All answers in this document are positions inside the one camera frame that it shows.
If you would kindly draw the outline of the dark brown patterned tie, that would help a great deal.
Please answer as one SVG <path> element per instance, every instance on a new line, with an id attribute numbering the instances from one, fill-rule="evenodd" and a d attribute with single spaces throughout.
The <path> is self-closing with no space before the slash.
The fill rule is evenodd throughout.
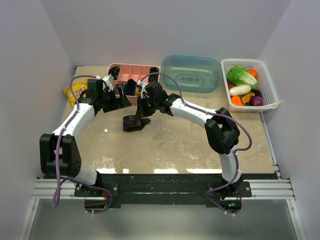
<path id="1" fill-rule="evenodd" d="M 150 123 L 149 118 L 140 118 L 136 115 L 127 115 L 123 117 L 123 131 L 136 132 L 141 131 L 146 125 Z"/>

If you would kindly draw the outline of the pink divided organizer tray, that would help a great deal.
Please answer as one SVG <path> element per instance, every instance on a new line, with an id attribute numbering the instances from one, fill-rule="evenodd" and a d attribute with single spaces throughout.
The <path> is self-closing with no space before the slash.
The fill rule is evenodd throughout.
<path id="1" fill-rule="evenodd" d="M 120 72 L 117 80 L 113 80 L 112 86 L 115 85 L 125 85 L 129 79 L 133 79 L 136 82 L 141 80 L 144 76 L 148 75 L 150 68 L 158 67 L 159 71 L 161 70 L 160 66 L 155 65 L 138 65 L 138 64 L 125 64 L 125 63 L 112 63 L 109 66 L 109 69 L 112 67 L 120 67 Z"/>

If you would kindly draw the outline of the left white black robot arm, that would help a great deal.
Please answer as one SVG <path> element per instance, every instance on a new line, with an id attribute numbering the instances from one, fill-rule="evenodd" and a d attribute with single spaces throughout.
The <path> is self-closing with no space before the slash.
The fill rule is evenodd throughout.
<path id="1" fill-rule="evenodd" d="M 99 111 L 108 113 L 130 107 L 123 84 L 112 84 L 110 75 L 103 79 L 89 79 L 86 96 L 75 104 L 66 120 L 52 133 L 39 139 L 40 167 L 50 176 L 69 177 L 86 184 L 86 191 L 99 196 L 104 184 L 97 180 L 98 172 L 82 166 L 77 138 Z"/>

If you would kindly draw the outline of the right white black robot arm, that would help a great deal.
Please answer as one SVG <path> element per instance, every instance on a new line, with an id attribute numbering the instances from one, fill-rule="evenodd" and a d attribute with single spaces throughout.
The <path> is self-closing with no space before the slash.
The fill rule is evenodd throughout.
<path id="1" fill-rule="evenodd" d="M 219 154 L 222 167 L 223 192 L 230 197 L 240 190 L 243 181 L 235 150 L 240 130 L 228 110 L 218 111 L 189 103 L 177 94 L 168 95 L 159 82 L 138 81 L 140 96 L 137 100 L 137 116 L 146 118 L 156 111 L 172 117 L 188 120 L 205 129 L 209 146 Z"/>

